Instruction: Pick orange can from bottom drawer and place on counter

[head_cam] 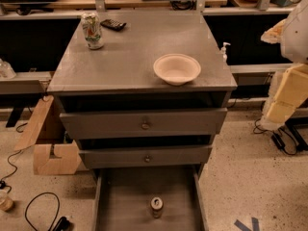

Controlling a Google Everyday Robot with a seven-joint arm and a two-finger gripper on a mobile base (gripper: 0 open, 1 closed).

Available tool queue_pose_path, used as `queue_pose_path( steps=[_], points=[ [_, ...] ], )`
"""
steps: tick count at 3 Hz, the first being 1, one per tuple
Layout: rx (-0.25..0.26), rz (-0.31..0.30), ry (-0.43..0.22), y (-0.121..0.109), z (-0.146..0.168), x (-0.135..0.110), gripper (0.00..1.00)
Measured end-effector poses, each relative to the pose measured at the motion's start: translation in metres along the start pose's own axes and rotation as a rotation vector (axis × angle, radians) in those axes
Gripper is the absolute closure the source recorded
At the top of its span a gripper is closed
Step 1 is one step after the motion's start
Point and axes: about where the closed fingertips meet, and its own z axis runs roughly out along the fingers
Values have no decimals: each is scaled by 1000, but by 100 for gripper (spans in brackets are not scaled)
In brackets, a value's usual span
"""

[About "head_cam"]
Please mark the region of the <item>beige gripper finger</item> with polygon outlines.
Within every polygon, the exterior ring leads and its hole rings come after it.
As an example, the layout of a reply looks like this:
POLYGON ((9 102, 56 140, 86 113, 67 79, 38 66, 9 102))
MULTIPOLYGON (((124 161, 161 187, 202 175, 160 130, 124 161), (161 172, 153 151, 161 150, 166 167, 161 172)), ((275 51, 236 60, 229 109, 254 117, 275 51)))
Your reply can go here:
POLYGON ((261 127, 270 131, 277 130, 307 98, 307 64, 293 64, 285 71, 275 72, 262 111, 261 127))
POLYGON ((285 22, 286 22, 286 20, 282 19, 281 21, 276 23, 273 27, 266 30, 261 35, 261 41, 266 42, 266 43, 270 43, 270 44, 279 43, 280 40, 281 40, 282 31, 283 31, 283 27, 284 27, 285 22))

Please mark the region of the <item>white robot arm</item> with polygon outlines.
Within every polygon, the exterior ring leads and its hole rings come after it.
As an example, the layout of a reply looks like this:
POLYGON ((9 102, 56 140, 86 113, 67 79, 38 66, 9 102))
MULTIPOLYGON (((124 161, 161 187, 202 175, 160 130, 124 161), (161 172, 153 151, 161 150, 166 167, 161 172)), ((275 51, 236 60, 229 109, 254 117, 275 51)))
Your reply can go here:
POLYGON ((263 108, 261 126, 277 130, 308 98, 308 0, 301 0, 286 19, 265 31, 261 41, 279 43, 281 55, 293 63, 274 74, 263 108))

